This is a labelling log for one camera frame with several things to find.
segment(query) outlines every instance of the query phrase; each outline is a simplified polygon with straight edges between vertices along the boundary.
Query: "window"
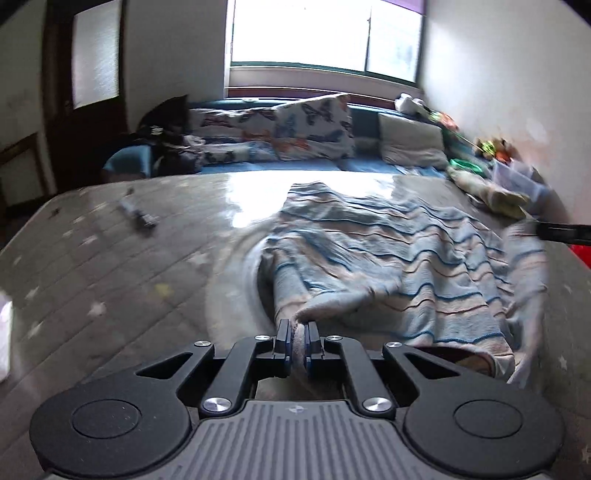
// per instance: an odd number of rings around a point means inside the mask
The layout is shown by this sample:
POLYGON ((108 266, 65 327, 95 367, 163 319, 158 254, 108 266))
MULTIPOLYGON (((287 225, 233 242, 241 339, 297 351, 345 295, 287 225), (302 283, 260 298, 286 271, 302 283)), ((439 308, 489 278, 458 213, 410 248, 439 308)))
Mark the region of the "window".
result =
POLYGON ((423 0, 236 0, 232 65, 324 67, 414 83, 423 0))
POLYGON ((74 108, 119 95, 121 0, 74 17, 72 83, 74 108))

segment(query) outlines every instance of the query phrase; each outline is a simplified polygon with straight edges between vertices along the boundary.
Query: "window frame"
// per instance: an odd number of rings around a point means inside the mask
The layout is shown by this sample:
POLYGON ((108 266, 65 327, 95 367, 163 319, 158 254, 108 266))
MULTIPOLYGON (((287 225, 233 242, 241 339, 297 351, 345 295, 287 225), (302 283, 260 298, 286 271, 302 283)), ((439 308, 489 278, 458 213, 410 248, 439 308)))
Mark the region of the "window frame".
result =
MULTIPOLYGON (((231 67, 293 67, 293 68, 300 68, 300 69, 312 69, 312 70, 325 70, 327 72, 339 72, 339 73, 350 73, 354 75, 360 75, 363 77, 370 77, 380 80, 386 80, 387 82, 399 83, 401 85, 406 85, 409 87, 419 88, 418 79, 420 76, 420 70, 422 65, 422 58, 423 58, 423 41, 425 36, 425 16, 427 15, 427 11, 421 15, 421 27, 419 31, 419 40, 418 40, 418 56, 417 56, 417 68, 414 72, 414 81, 404 80, 397 77, 391 77, 389 75, 383 75, 381 73, 374 73, 369 72, 367 67, 369 63, 369 38, 371 34, 371 17, 369 19, 369 30, 368 30, 368 39, 367 45, 365 47, 365 64, 363 66, 363 71, 361 70, 349 70, 349 69, 342 69, 338 67, 329 67, 326 65, 314 65, 310 63, 293 63, 293 62, 285 62, 285 61, 230 61, 230 68, 231 67)), ((234 49, 234 25, 235 25, 235 18, 236 15, 232 15, 232 41, 230 44, 230 59, 232 58, 233 49, 234 49)))

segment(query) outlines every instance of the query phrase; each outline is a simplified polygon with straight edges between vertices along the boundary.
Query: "clothing pile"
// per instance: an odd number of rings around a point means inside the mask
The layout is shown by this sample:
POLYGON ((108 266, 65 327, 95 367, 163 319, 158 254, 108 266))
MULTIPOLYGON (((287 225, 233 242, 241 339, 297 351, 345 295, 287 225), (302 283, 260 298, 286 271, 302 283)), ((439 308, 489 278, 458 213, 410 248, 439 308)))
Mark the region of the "clothing pile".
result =
POLYGON ((541 342, 545 254, 531 224, 501 240, 456 208, 410 191, 350 197, 295 184, 263 250, 275 318, 358 338, 446 346, 470 365, 522 384, 541 342))

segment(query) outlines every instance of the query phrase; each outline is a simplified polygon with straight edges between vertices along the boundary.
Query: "plastic storage box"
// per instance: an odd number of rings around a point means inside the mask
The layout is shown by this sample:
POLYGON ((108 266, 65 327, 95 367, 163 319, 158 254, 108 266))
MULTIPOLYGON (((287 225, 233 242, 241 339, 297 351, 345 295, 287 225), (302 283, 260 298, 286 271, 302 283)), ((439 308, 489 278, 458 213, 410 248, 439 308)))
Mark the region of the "plastic storage box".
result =
POLYGON ((532 215, 539 215, 542 212, 544 202, 550 194, 550 189, 546 185, 534 182, 497 160, 493 166, 492 180, 504 189, 526 194, 530 198, 526 210, 532 215))

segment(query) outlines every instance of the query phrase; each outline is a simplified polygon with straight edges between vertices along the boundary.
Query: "wooden door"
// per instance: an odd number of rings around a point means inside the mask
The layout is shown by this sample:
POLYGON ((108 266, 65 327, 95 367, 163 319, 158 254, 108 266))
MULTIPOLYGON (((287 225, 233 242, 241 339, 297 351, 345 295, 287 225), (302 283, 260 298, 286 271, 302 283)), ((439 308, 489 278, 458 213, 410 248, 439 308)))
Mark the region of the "wooden door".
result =
POLYGON ((126 0, 48 0, 43 36, 45 128, 57 189, 100 183, 127 133, 126 0))

